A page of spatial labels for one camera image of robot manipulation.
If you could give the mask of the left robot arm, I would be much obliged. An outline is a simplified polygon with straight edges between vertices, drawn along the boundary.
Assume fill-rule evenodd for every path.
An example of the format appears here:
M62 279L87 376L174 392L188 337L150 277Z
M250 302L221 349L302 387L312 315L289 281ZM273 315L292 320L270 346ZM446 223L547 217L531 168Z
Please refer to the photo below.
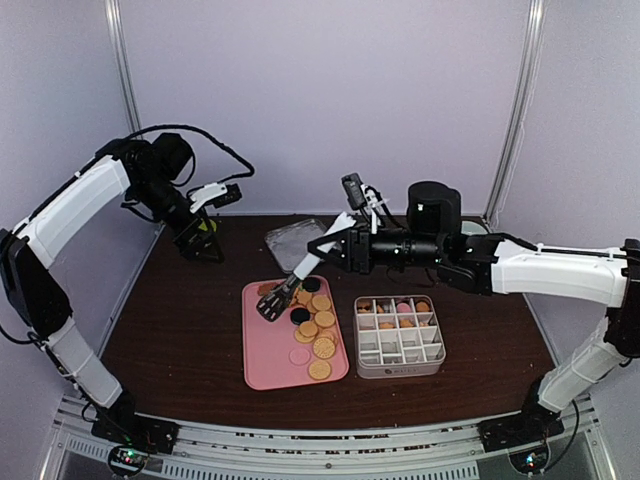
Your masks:
M2 282L29 329L30 343L88 398L100 422L123 444L137 442L144 433L135 401L80 332L51 269L77 234L116 199L129 211L144 206L151 222L170 230L182 257L222 261L217 228L206 209L231 200L237 188L217 181L182 193L177 178L194 157L177 133L162 133L152 142L114 139L19 225L1 232Z

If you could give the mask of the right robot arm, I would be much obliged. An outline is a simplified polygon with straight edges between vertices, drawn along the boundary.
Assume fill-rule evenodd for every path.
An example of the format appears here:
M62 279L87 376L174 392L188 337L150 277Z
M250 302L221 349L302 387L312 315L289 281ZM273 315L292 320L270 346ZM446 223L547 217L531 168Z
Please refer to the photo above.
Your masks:
M406 222L386 229L371 218L359 226L343 212L308 243L294 273L303 279L322 261L361 274L377 265L416 266L470 294L540 294L605 306L603 320L570 359L532 385L513 418L519 440L535 440L577 396L624 361L638 358L638 240L587 250L532 244L507 233L465 234L459 192L435 181L409 186Z

